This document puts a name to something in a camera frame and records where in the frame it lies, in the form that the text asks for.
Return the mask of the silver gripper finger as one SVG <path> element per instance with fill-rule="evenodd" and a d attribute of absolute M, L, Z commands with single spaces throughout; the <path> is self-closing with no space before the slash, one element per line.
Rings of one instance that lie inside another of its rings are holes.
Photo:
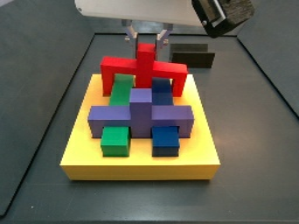
<path fill-rule="evenodd" d="M 168 45 L 168 42 L 170 42 L 168 37 L 172 30 L 174 30 L 174 25 L 164 23 L 163 30 L 156 34 L 156 38 L 155 38 L 155 55 L 159 55 L 159 52 Z"/>
<path fill-rule="evenodd" d="M 122 25 L 126 31 L 126 42 L 132 48 L 132 57 L 136 56 L 136 47 L 138 47 L 138 32 L 132 26 L 132 21 L 130 19 L 122 20 Z"/>

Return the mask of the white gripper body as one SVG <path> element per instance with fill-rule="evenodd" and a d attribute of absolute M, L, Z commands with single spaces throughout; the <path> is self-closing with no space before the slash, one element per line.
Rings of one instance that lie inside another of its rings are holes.
<path fill-rule="evenodd" d="M 75 0 L 82 15 L 202 26 L 191 0 Z"/>

